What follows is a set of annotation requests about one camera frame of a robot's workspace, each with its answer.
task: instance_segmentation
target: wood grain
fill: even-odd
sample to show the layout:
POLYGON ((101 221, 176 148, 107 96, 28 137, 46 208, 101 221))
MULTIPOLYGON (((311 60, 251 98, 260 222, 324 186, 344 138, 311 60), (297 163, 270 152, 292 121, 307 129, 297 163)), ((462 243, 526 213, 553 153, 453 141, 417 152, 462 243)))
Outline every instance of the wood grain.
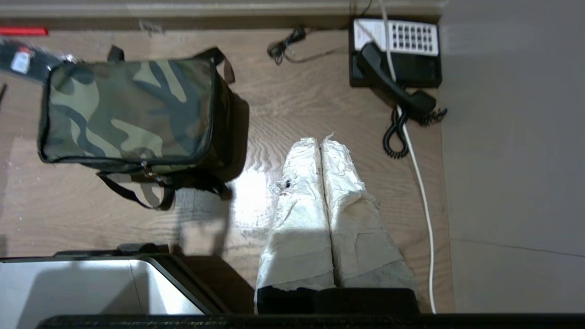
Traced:
MULTIPOLYGON (((390 108, 370 90, 349 87, 343 52, 276 66, 266 47, 289 32, 211 30, 152 37, 140 32, 56 32, 26 38, 87 60, 105 59, 110 44, 124 48, 127 60, 190 56, 219 46, 235 69, 233 90, 249 104, 247 152, 243 172, 230 183, 232 201, 182 190, 171 211, 145 210, 111 192, 92 169, 42 164, 36 152, 42 88, 0 75, 0 83, 9 84, 0 105, 0 254, 48 256, 130 242, 175 244, 186 255, 221 257, 254 287, 276 203, 270 186, 280 178, 290 146, 301 137, 321 139, 335 132, 335 139, 352 151, 358 173, 380 202, 382 219, 428 298, 428 233, 411 160, 389 159, 381 147, 390 108)), ((346 32, 318 32, 295 45, 295 52, 302 58, 338 47, 347 48, 346 32)), ((453 312, 441 128, 408 127, 435 232, 436 305, 439 312, 453 312)))

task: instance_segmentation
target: red object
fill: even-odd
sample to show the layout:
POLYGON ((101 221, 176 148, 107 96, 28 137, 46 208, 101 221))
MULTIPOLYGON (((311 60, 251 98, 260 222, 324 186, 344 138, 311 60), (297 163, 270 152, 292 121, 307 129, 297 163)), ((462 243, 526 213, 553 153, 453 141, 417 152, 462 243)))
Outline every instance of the red object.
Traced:
POLYGON ((45 36, 49 35, 49 30, 35 26, 0 26, 0 35, 45 36))

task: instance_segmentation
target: white wall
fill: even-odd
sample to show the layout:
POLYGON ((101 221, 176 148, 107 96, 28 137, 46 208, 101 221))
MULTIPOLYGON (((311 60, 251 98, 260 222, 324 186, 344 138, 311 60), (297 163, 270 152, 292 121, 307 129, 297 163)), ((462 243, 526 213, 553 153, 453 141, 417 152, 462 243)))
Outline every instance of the white wall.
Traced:
POLYGON ((440 25, 456 310, 585 312, 585 1, 452 0, 440 25))

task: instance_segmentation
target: bag strap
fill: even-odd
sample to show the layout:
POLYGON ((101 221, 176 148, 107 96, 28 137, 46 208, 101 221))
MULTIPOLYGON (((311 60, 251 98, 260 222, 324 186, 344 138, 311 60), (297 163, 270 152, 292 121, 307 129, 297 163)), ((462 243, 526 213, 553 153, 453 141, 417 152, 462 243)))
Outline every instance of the bag strap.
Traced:
POLYGON ((232 192, 226 184, 205 169, 186 169, 169 174, 168 178, 171 181, 171 187, 175 190, 191 187, 216 194, 221 200, 230 200, 232 198, 232 192))
POLYGON ((108 61, 124 61, 124 51, 112 45, 108 53, 108 61))
POLYGON ((142 201, 140 201, 140 199, 138 199, 138 197, 136 196, 136 193, 120 186, 120 184, 118 184, 115 181, 108 178, 108 174, 109 173, 99 172, 96 175, 98 175, 98 177, 102 181, 104 181, 104 183, 112 191, 116 192, 119 196, 121 196, 127 200, 134 201, 146 209, 168 210, 171 207, 171 205, 173 205, 173 200, 175 199, 175 189, 172 187, 165 186, 164 191, 163 191, 163 199, 161 200, 160 204, 158 206, 155 206, 155 207, 149 207, 148 205, 145 205, 144 203, 142 203, 142 201))
POLYGON ((236 76, 233 74, 232 63, 229 62, 229 60, 225 57, 225 55, 221 52, 219 48, 217 47, 209 48, 193 56, 193 58, 203 58, 212 60, 215 66, 220 65, 222 62, 225 62, 225 64, 223 65, 223 79, 228 84, 236 82, 236 76))

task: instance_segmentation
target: zipper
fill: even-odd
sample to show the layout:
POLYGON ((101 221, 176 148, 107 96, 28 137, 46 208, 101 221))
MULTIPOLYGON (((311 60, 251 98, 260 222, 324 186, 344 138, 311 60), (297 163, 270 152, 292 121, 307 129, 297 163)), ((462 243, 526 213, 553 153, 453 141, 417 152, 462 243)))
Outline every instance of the zipper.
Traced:
POLYGON ((156 174, 152 172, 152 168, 150 168, 148 166, 148 162, 142 161, 142 162, 140 162, 140 165, 142 166, 142 171, 144 172, 144 175, 146 177, 154 177, 154 176, 156 176, 156 174))

